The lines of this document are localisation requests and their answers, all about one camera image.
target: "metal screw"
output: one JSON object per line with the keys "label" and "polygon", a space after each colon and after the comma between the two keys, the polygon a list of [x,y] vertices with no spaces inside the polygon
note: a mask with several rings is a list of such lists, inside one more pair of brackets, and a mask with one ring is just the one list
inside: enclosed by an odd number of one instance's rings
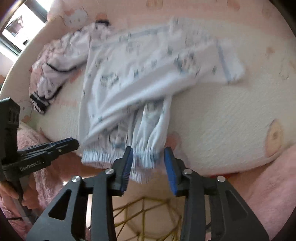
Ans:
{"label": "metal screw", "polygon": [[108,168],[108,169],[105,170],[105,173],[106,174],[113,174],[114,173],[114,169]]}
{"label": "metal screw", "polygon": [[226,181],[226,178],[225,177],[223,177],[223,176],[219,176],[219,177],[217,177],[217,180],[218,180],[218,182],[225,182]]}
{"label": "metal screw", "polygon": [[80,181],[80,179],[81,179],[81,177],[79,177],[79,176],[74,176],[74,177],[72,177],[72,182],[78,182],[78,181]]}
{"label": "metal screw", "polygon": [[189,169],[189,168],[186,168],[186,169],[184,169],[183,173],[187,174],[187,175],[190,175],[190,174],[192,174],[192,170]]}

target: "pink fuzzy blanket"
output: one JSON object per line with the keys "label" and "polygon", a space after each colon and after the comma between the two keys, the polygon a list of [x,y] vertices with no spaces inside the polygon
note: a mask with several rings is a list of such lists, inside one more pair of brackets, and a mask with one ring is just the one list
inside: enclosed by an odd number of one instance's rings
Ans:
{"label": "pink fuzzy blanket", "polygon": [[[18,148],[45,143],[48,140],[30,129],[17,134]],[[62,180],[79,173],[80,158],[74,153],[61,156],[50,167],[34,173],[40,206],[44,209],[63,186]],[[238,190],[266,229],[270,240],[281,230],[296,206],[296,145],[286,150],[274,162],[232,176],[229,182]],[[14,215],[0,199],[6,217]],[[10,221],[25,239],[28,228],[22,221]]]}

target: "clothing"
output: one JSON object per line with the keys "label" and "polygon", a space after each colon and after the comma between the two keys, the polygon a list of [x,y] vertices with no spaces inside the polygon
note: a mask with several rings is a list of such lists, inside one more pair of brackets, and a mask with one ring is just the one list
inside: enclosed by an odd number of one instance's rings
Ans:
{"label": "clothing", "polygon": [[90,41],[111,34],[109,21],[97,21],[45,45],[32,66],[29,95],[35,110],[44,114],[62,85],[87,61]]}
{"label": "clothing", "polygon": [[233,83],[243,74],[231,45],[191,19],[93,40],[79,115],[82,162],[108,168],[131,146],[130,177],[146,182],[160,163],[173,94],[198,82]]}

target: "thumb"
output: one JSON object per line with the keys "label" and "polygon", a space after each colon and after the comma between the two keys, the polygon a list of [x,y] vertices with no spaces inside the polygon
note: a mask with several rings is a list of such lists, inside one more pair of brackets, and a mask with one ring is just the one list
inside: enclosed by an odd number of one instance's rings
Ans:
{"label": "thumb", "polygon": [[7,181],[0,182],[0,190],[5,192],[8,196],[19,199],[18,193],[13,189],[13,187]]}

